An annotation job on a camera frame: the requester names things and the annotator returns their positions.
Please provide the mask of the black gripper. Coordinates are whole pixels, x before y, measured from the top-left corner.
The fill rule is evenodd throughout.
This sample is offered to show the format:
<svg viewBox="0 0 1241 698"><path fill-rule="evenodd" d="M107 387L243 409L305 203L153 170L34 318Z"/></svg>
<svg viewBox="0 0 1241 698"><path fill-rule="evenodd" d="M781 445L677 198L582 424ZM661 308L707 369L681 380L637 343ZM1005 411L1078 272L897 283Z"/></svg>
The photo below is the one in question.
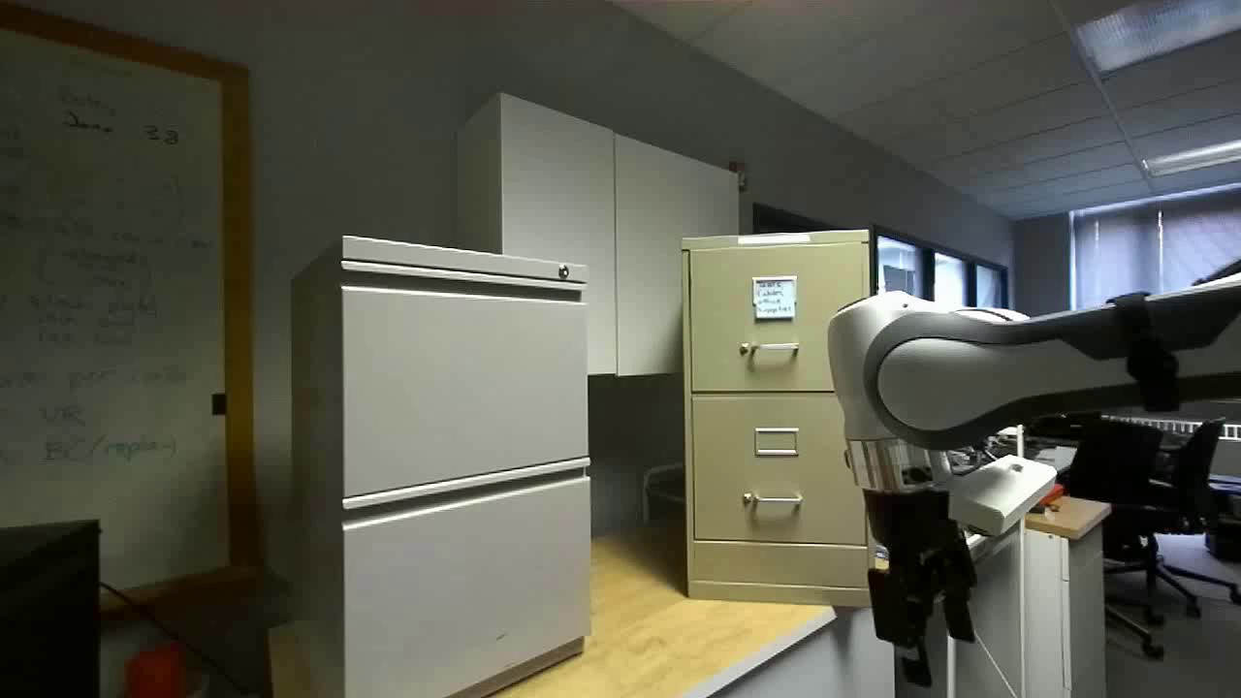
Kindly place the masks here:
<svg viewBox="0 0 1241 698"><path fill-rule="evenodd" d="M883 564L869 568L878 635L897 644L901 671L915 687L933 687L924 647L931 613L948 616L954 639L972 635L971 595L979 586L963 526L948 492L869 492L873 545Z"/></svg>

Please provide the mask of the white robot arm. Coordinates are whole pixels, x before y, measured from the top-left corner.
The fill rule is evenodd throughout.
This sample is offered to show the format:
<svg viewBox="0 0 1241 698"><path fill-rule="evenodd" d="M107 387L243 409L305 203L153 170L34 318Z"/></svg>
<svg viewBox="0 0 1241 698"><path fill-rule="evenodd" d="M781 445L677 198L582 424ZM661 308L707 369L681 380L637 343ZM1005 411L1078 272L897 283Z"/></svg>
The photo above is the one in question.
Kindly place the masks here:
<svg viewBox="0 0 1241 698"><path fill-rule="evenodd" d="M831 318L827 356L873 537L873 634L897 647L904 679L931 687L931 613L972 639L979 576L952 451L1046 414L1235 395L1241 276L1039 318L880 292Z"/></svg>

